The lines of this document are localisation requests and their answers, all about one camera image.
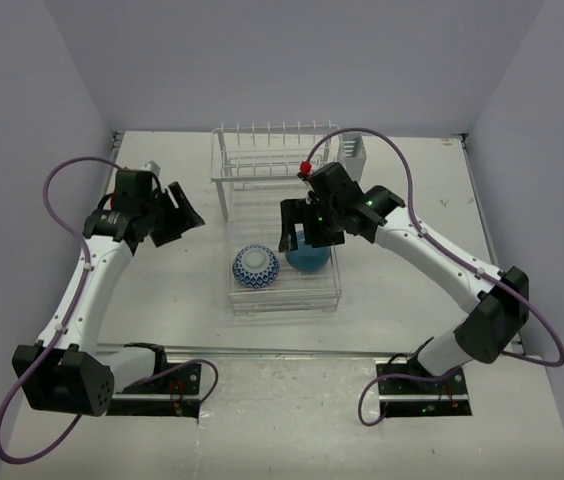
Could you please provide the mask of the teal bowl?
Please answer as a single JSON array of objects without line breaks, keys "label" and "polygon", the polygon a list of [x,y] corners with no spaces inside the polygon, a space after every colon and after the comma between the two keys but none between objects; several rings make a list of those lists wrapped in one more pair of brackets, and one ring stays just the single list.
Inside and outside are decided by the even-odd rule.
[{"label": "teal bowl", "polygon": [[286,261],[289,265],[302,273],[317,273],[331,258],[329,247],[312,247],[305,241],[303,231],[296,233],[297,249],[285,253]]}]

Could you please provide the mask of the blue patterned bowl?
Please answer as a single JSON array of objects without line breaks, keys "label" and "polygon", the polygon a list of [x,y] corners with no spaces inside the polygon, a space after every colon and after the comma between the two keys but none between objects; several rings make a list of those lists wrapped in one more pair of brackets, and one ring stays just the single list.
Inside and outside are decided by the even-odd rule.
[{"label": "blue patterned bowl", "polygon": [[264,245],[248,245],[236,255],[232,274],[243,287],[262,289],[270,286],[278,277],[280,263],[271,249]]}]

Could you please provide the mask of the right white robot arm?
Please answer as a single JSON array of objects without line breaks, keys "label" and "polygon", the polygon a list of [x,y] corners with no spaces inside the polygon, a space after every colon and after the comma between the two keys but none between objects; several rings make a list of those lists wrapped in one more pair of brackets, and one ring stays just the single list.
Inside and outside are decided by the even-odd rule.
[{"label": "right white robot arm", "polygon": [[337,162],[314,170],[304,161],[298,176],[309,191],[281,202],[279,251],[297,249],[298,228],[314,248],[341,245],[346,235],[361,236],[406,260],[465,312],[464,320],[428,340],[411,359],[408,380],[416,391],[433,391],[447,371],[472,360],[493,363],[527,322],[528,308],[515,296],[528,294],[529,281],[518,268],[502,271],[447,240],[440,242],[447,250],[441,253],[398,195],[379,185],[363,191]]}]

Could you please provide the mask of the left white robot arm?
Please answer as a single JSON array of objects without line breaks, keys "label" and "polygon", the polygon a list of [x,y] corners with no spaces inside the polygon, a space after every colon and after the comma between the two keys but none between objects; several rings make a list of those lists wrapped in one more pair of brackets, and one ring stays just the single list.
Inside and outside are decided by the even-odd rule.
[{"label": "left white robot arm", "polygon": [[168,385],[161,346],[132,342],[107,359],[96,354],[106,310],[140,244],[161,247],[204,224],[178,183],[161,186],[159,172],[154,162],[118,170],[112,192],[85,220],[82,252],[56,312],[36,342],[12,357],[31,408],[100,416],[128,387],[157,393]]}]

